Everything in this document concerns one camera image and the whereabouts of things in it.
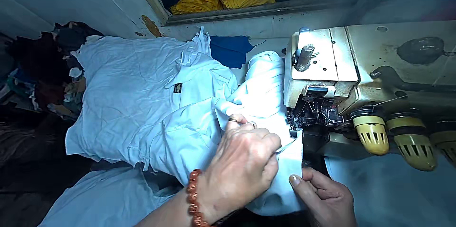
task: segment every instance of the blue fabric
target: blue fabric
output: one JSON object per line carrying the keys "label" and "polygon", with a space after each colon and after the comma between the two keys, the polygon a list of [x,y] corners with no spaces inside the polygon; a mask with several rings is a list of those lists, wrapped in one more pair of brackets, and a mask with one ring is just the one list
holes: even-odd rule
{"label": "blue fabric", "polygon": [[245,64],[245,55],[254,46],[247,36],[211,36],[212,58],[229,68],[241,68]]}

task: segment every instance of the shirt label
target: shirt label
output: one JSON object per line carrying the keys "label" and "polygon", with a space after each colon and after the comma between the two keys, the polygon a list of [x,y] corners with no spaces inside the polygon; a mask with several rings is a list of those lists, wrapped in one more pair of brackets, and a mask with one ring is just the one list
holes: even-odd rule
{"label": "shirt label", "polygon": [[174,93],[181,93],[182,84],[174,84]]}

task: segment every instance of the white garment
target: white garment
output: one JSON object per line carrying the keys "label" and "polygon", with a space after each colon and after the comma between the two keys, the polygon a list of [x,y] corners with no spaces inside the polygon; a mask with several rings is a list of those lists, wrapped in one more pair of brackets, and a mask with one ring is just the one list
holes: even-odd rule
{"label": "white garment", "polygon": [[329,175],[353,194],[360,227],[456,226],[456,169],[441,155],[438,163],[422,172],[397,154],[326,159]]}
{"label": "white garment", "polygon": [[89,172],[55,201],[42,227],[133,226],[174,195],[153,191],[139,169]]}
{"label": "white garment", "polygon": [[[282,146],[294,139],[286,123],[286,107],[283,104],[284,62],[276,52],[257,54],[248,63],[245,82],[226,100],[218,100],[215,108],[223,128],[231,114],[241,113],[259,128],[267,128],[277,134]],[[288,177],[301,173],[302,143],[296,141],[278,155],[279,171],[272,185],[263,195],[252,201],[247,208],[259,215],[282,215],[305,208],[297,198]]]}
{"label": "white garment", "polygon": [[[186,185],[192,170],[209,165],[230,114],[242,113],[277,133],[283,145],[292,141],[277,53],[254,56],[237,89],[229,68],[211,58],[209,42],[200,34],[187,43],[104,37],[83,45],[77,59],[87,89],[82,113],[66,134],[67,154],[144,162],[145,169],[150,165]],[[173,92],[178,83],[180,94]],[[280,154],[276,179],[250,210],[280,215],[302,208],[288,183],[290,174],[300,173],[301,152],[298,141]]]}
{"label": "white garment", "polygon": [[[160,145],[162,120],[179,108],[224,98],[237,88],[229,68],[210,57],[209,43],[202,31],[187,43],[164,37],[90,39],[76,55],[87,89],[81,115],[66,134],[66,153],[96,161],[144,162],[145,168],[150,160],[167,161]],[[181,93],[174,93],[178,83]],[[159,150],[152,159],[151,147]]]}

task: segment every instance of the hand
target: hand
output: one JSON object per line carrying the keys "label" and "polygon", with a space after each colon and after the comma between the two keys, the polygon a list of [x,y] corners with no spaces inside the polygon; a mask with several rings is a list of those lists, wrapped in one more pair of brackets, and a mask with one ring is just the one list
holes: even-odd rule
{"label": "hand", "polygon": [[242,208],[271,186],[279,170],[274,152],[280,138],[254,129],[240,114],[230,116],[208,169],[198,178],[197,200],[208,224]]}
{"label": "hand", "polygon": [[290,184],[301,197],[319,227],[356,227],[353,195],[342,183],[312,168],[302,169],[302,178],[290,176]]}

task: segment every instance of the wrist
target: wrist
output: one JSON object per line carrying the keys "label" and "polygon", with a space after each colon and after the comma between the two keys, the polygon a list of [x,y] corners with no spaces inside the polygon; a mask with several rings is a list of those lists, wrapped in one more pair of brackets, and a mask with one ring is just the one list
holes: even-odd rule
{"label": "wrist", "polygon": [[204,174],[201,174],[198,177],[197,193],[197,202],[200,204],[200,212],[203,214],[203,220],[209,225],[214,224],[217,220],[230,213],[224,212],[224,210],[217,205],[219,200],[217,191],[211,189],[208,179]]}

